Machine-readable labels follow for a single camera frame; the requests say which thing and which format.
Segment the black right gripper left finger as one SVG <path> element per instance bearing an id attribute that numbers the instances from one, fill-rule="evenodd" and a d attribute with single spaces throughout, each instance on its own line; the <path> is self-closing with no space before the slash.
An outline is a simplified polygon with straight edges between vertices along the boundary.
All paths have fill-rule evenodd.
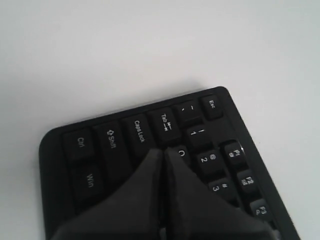
<path id="1" fill-rule="evenodd" d="M 112 195 L 58 228 L 54 240 L 158 240 L 164 153 L 153 148 Z"/>

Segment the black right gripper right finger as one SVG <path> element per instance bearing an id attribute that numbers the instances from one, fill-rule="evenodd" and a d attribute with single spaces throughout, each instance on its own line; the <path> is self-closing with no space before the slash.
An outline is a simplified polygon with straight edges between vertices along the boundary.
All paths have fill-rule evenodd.
<path id="1" fill-rule="evenodd" d="M 164 151 L 169 240 L 272 240 L 270 225 L 211 192 L 172 148 Z"/>

